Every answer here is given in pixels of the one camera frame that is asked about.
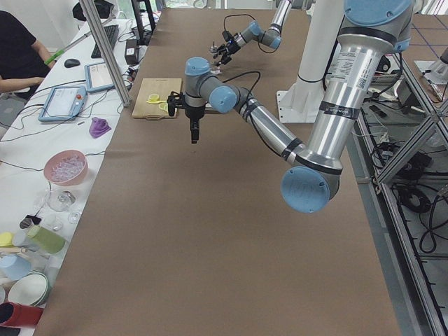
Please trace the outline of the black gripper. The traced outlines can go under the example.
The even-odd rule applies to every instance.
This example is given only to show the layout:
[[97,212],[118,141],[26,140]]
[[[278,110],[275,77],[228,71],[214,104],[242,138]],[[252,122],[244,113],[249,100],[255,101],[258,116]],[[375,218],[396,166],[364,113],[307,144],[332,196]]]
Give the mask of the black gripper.
[[205,105],[190,106],[186,105],[185,115],[190,120],[191,143],[196,144],[200,136],[200,120],[204,117]]
[[216,66],[220,67],[221,65],[226,65],[232,60],[231,55],[235,54],[237,51],[239,51],[239,46],[235,40],[221,45],[218,48],[218,55],[221,56],[221,59],[217,61]]

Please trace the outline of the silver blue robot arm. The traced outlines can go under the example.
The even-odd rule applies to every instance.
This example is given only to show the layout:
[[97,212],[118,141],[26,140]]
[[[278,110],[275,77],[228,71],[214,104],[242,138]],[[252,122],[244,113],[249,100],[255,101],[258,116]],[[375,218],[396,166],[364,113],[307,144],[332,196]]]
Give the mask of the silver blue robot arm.
[[235,34],[232,34],[227,29],[226,20],[231,17],[237,17],[237,15],[225,16],[222,33],[225,43],[212,52],[215,60],[220,56],[220,60],[214,62],[213,65],[219,67],[227,64],[232,60],[232,56],[235,53],[251,41],[255,41],[258,44],[259,49],[264,53],[274,53],[281,44],[283,25],[292,7],[293,1],[279,1],[276,13],[274,14],[268,29],[262,29],[253,16],[249,14],[240,14],[240,16],[249,16],[253,20],[249,22],[247,28]]
[[181,106],[190,119],[192,142],[199,138],[206,105],[220,113],[235,110],[268,148],[290,163],[281,182],[285,202],[302,213],[321,210],[338,191],[340,157],[381,57],[408,47],[413,6],[412,1],[344,2],[337,36],[341,50],[308,143],[282,125],[250,90],[221,82],[206,59],[190,58]]

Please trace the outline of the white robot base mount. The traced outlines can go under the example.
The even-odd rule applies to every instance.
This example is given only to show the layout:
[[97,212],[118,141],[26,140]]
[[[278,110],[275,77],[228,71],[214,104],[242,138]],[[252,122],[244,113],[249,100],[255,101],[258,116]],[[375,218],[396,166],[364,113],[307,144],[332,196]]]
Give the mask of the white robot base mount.
[[344,2],[315,3],[297,80],[287,91],[277,92],[279,119],[283,123],[312,123],[324,96],[323,85],[337,46],[344,17]]

